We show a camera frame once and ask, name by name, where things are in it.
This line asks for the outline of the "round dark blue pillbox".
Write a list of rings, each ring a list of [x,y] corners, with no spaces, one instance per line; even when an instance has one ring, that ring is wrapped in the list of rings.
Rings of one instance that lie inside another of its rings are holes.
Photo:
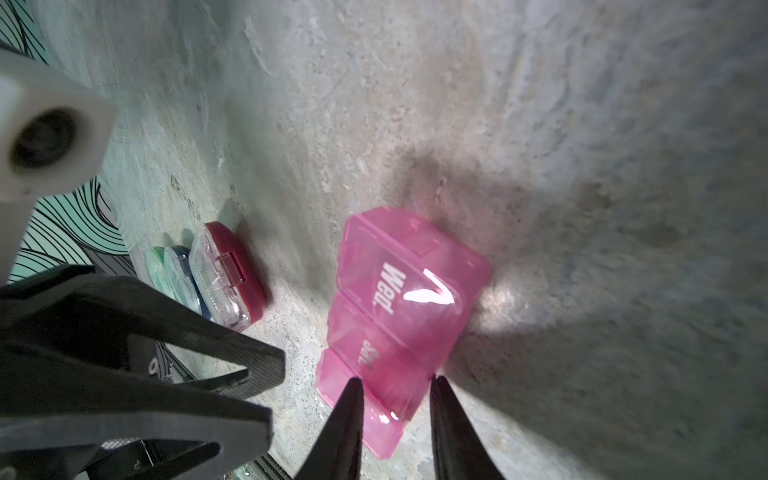
[[[211,320],[211,313],[194,280],[189,263],[190,250],[182,245],[164,248],[164,269],[176,300]]]

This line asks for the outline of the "dark pink square pillbox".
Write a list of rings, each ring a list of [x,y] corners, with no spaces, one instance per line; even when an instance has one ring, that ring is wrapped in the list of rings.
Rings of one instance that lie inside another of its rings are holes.
[[[244,245],[224,224],[198,228],[189,265],[214,322],[242,332],[262,319],[266,290]]]

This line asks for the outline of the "round green pillbox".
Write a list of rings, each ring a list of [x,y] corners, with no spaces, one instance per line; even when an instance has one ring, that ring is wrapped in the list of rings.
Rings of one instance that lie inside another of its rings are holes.
[[[165,247],[150,246],[143,251],[145,269],[150,284],[159,292],[177,301],[178,297],[171,285],[170,277],[166,270]]]

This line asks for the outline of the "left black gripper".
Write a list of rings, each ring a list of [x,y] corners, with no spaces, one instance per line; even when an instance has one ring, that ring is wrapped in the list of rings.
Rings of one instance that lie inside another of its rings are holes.
[[[74,479],[140,439],[193,446],[135,478],[214,479],[271,446],[271,410],[244,400],[284,381],[284,351],[209,321],[134,277],[60,265],[6,284],[1,337],[19,341],[1,345],[3,479]],[[240,365],[245,377],[213,378],[211,388],[225,396],[109,369],[127,367],[142,340]]]

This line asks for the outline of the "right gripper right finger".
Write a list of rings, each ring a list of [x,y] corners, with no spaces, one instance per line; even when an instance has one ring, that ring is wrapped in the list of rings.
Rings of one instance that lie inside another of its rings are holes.
[[[437,479],[503,479],[444,376],[430,386],[431,439]]]

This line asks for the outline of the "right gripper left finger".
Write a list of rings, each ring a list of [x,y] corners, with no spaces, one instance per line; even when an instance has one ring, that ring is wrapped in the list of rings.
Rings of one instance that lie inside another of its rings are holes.
[[[351,378],[295,480],[358,480],[361,472],[364,390]]]

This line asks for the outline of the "light pink square pillbox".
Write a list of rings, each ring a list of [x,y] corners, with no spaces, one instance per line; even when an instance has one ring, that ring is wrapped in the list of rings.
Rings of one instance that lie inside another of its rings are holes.
[[[407,210],[347,220],[316,389],[334,406],[349,379],[361,380],[363,443],[376,458],[396,450],[492,273],[484,256]]]

